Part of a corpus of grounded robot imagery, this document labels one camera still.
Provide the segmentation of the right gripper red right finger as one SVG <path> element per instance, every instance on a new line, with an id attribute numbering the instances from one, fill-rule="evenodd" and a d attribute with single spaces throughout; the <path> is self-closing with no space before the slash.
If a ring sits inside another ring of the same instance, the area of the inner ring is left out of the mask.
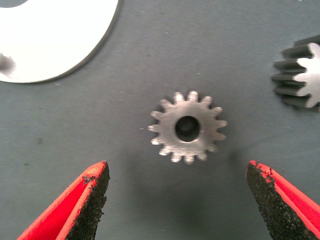
<path id="1" fill-rule="evenodd" d="M 272 239 L 320 238 L 320 206 L 274 169 L 251 160 L 246 181 Z"/>

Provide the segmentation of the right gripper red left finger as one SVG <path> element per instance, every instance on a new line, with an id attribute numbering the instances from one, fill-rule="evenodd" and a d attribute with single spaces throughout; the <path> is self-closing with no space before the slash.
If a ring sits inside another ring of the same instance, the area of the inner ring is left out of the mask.
<path id="1" fill-rule="evenodd" d="M 88 167 L 18 237 L 19 240 L 94 240 L 110 174 L 106 161 Z"/>

